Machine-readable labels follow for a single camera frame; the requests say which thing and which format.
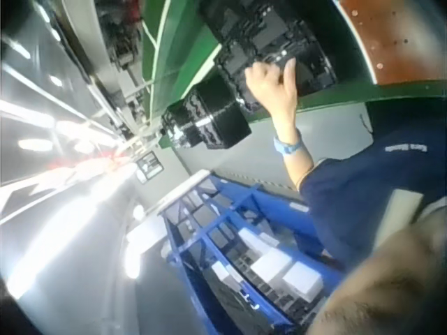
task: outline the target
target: white packaging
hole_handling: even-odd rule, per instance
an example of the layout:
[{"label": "white packaging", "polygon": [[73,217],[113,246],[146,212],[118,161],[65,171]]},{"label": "white packaging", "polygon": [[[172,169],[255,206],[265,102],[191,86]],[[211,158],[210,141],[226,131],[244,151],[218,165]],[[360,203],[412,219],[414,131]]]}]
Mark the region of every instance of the white packaging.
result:
[{"label": "white packaging", "polygon": [[269,246],[277,247],[279,244],[279,241],[273,237],[271,237],[269,234],[266,234],[264,232],[259,234],[259,237],[267,243]]},{"label": "white packaging", "polygon": [[251,270],[267,284],[278,288],[282,284],[283,275],[291,268],[292,264],[291,256],[276,248],[270,248],[264,256],[252,264]]},{"label": "white packaging", "polygon": [[323,277],[301,262],[296,262],[283,280],[295,295],[307,302],[312,302],[323,289]]},{"label": "white packaging", "polygon": [[270,245],[265,243],[259,236],[246,228],[239,231],[239,236],[244,243],[258,256],[265,255],[270,250]]},{"label": "white packaging", "polygon": [[230,272],[228,272],[228,270],[224,267],[224,265],[221,262],[219,261],[215,262],[211,266],[211,268],[217,275],[217,278],[219,278],[219,280],[225,285],[227,285],[231,290],[235,292],[239,292],[241,290],[239,282],[237,282],[237,280],[230,274]]}]

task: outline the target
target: blue wristband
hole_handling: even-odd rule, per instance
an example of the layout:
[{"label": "blue wristband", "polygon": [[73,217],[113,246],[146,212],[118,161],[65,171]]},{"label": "blue wristband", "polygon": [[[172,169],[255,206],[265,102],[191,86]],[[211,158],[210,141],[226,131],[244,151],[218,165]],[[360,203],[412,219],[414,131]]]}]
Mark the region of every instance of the blue wristband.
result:
[{"label": "blue wristband", "polygon": [[283,143],[281,142],[277,136],[274,137],[273,139],[274,142],[274,148],[283,155],[291,155],[293,153],[295,153],[296,151],[298,151],[299,149],[301,149],[302,147],[302,140],[298,140],[298,143],[296,144],[287,144],[287,143]]}]

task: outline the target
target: finger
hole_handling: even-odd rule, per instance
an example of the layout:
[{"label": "finger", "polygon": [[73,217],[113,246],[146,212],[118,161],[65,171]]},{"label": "finger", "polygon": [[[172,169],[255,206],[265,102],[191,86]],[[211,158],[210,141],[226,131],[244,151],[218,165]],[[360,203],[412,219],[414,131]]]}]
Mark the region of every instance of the finger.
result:
[{"label": "finger", "polygon": [[247,83],[247,86],[250,86],[251,82],[252,82],[252,77],[253,77],[253,68],[246,68],[245,69],[245,82]]},{"label": "finger", "polygon": [[290,95],[296,94],[296,59],[289,59],[284,68],[284,88]]},{"label": "finger", "polygon": [[255,62],[251,67],[253,69],[253,79],[263,79],[268,71],[268,65],[259,61]]},{"label": "finger", "polygon": [[281,69],[276,64],[272,64],[268,68],[267,75],[265,79],[273,84],[279,83],[279,78],[281,77]]}]

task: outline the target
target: hand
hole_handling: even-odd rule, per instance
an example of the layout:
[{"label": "hand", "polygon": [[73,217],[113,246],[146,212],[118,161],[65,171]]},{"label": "hand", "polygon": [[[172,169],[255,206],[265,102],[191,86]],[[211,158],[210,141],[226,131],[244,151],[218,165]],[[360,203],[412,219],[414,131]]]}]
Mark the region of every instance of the hand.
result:
[{"label": "hand", "polygon": [[295,83],[296,59],[289,59],[281,81],[281,70],[276,64],[256,62],[245,69],[247,86],[272,116],[278,132],[295,130],[298,93]]}]

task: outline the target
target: ceiling light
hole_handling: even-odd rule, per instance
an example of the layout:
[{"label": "ceiling light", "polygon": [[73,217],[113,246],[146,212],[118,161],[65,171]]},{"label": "ceiling light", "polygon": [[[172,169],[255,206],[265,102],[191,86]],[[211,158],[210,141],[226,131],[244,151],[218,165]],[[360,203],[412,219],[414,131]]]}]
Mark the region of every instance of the ceiling light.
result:
[{"label": "ceiling light", "polygon": [[75,145],[75,150],[81,154],[91,154],[95,150],[95,146],[90,141],[79,141]]},{"label": "ceiling light", "polygon": [[62,80],[60,80],[58,77],[51,75],[50,79],[53,82],[53,84],[55,84],[58,87],[62,87]]},{"label": "ceiling light", "polygon": [[133,217],[138,221],[145,217],[145,208],[141,204],[136,205],[133,209]]},{"label": "ceiling light", "polygon": [[37,275],[70,243],[96,212],[89,198],[78,198],[54,215],[24,257],[18,262],[6,284],[9,293],[19,299],[33,284]]},{"label": "ceiling light", "polygon": [[53,150],[53,143],[49,140],[39,140],[38,138],[20,140],[19,147],[24,150],[32,151],[51,151]]},{"label": "ceiling light", "polygon": [[137,279],[140,275],[141,254],[129,244],[124,254],[124,269],[129,278]]},{"label": "ceiling light", "polygon": [[20,43],[15,40],[11,40],[6,35],[1,35],[1,40],[6,43],[11,49],[21,54],[26,59],[31,59],[31,54]]},{"label": "ceiling light", "polygon": [[54,38],[56,38],[56,40],[58,42],[61,41],[61,36],[59,35],[59,33],[56,31],[56,29],[51,28],[51,34],[53,35]]},{"label": "ceiling light", "polygon": [[46,10],[43,9],[43,7],[41,5],[37,5],[37,9],[39,10],[39,13],[42,15],[43,20],[47,23],[50,23],[50,16],[46,12]]},{"label": "ceiling light", "polygon": [[32,124],[37,127],[54,127],[55,121],[50,115],[43,114],[35,110],[29,110],[28,108],[20,107],[4,100],[0,100],[0,110],[14,115],[15,117],[19,118],[20,121],[27,122],[28,124]]},{"label": "ceiling light", "polygon": [[102,202],[113,195],[117,189],[137,170],[135,163],[121,166],[118,170],[104,176],[91,189],[91,198],[95,202]]},{"label": "ceiling light", "polygon": [[59,121],[56,125],[57,131],[72,139],[86,140],[105,145],[107,147],[116,147],[117,141],[111,136],[100,131],[95,131],[88,126],[77,124],[71,121]]}]

